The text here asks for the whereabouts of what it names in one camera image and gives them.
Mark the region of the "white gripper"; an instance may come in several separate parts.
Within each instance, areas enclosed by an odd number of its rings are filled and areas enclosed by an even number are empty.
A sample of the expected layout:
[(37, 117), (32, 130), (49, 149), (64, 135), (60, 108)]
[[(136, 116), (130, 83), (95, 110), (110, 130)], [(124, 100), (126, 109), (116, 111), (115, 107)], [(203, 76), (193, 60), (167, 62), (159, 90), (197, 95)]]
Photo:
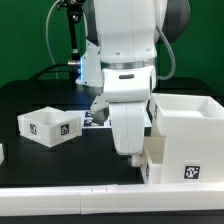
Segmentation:
[(139, 155), (143, 150), (146, 102), (110, 103), (109, 115), (119, 155)]

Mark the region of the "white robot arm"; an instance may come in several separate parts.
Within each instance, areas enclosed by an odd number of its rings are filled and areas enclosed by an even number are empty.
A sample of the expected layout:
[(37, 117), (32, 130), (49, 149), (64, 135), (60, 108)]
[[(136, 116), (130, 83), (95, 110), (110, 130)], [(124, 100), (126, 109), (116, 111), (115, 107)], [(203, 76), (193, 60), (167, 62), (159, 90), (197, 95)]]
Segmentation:
[(155, 45), (176, 41), (190, 19), (189, 0), (85, 0), (86, 52), (77, 83), (109, 109), (117, 152), (143, 150), (146, 106), (159, 77)]

